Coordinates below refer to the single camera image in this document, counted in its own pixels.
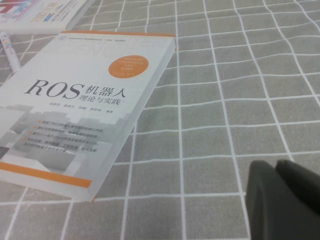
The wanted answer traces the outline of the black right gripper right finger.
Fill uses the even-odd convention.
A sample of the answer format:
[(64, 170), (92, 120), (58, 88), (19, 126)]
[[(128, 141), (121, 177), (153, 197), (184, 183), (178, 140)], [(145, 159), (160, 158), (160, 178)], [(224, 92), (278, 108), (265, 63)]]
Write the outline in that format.
[(289, 160), (278, 160), (276, 172), (293, 194), (317, 215), (320, 215), (320, 176)]

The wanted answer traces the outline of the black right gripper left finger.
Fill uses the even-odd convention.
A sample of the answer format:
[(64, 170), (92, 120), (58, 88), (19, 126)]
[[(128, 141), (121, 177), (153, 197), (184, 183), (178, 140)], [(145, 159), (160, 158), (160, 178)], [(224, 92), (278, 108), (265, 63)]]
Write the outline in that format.
[(253, 240), (318, 240), (320, 215), (301, 202), (264, 160), (249, 167), (245, 204)]

